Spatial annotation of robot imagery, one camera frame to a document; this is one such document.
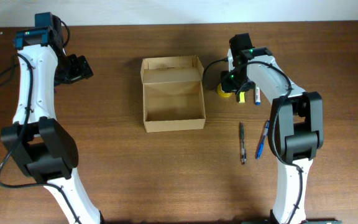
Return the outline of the yellow highlighter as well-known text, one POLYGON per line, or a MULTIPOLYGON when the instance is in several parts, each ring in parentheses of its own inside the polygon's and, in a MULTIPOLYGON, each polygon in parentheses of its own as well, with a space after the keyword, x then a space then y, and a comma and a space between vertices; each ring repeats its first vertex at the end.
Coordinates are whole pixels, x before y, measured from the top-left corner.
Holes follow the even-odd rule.
POLYGON ((245 92, 244 91, 237 92, 236 98, 238 103, 245 103, 246 102, 245 92))

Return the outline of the yellow tape roll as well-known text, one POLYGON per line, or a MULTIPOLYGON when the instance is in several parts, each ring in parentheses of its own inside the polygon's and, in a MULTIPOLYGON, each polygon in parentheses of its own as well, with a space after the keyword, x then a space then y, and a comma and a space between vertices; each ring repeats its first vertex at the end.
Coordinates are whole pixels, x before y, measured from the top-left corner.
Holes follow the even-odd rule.
POLYGON ((223 90, 223 86, 222 84, 220 83, 217 88, 216 88, 216 92, 217 94, 220 96, 220 97, 223 97, 223 98, 229 98, 232 96, 233 92, 225 92, 223 90))

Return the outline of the brown cardboard box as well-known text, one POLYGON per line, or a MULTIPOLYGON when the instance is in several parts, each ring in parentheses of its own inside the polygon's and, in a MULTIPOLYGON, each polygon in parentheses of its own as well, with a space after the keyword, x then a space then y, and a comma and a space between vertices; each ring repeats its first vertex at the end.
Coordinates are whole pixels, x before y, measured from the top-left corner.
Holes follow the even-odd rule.
POLYGON ((203 72, 195 55, 142 60, 143 122, 148 133, 204 128, 203 72))

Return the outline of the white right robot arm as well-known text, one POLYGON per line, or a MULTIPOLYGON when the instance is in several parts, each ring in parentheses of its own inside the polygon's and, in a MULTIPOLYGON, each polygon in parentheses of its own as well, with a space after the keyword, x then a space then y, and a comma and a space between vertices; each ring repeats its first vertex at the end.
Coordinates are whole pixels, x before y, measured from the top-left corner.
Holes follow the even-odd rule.
POLYGON ((257 86, 272 106, 267 139, 278 180, 270 222, 303 223, 308 173, 324 141, 323 99, 295 84, 268 48, 253 46, 248 33, 232 37, 229 46, 229 68, 218 90, 239 95, 257 86))

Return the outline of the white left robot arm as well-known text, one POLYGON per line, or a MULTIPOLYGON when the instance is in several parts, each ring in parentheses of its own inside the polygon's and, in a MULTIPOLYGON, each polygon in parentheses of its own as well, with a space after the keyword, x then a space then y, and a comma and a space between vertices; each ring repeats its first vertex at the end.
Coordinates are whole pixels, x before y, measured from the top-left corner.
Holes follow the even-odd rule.
POLYGON ((54 94, 93 76, 84 56, 67 55, 68 26, 50 12, 35 15, 35 25, 16 33, 16 54, 7 72, 20 69, 19 100, 12 125, 2 128, 7 149, 0 165, 0 186, 7 189, 44 187, 70 223, 104 223, 101 211, 81 183, 75 140, 59 124, 54 94))

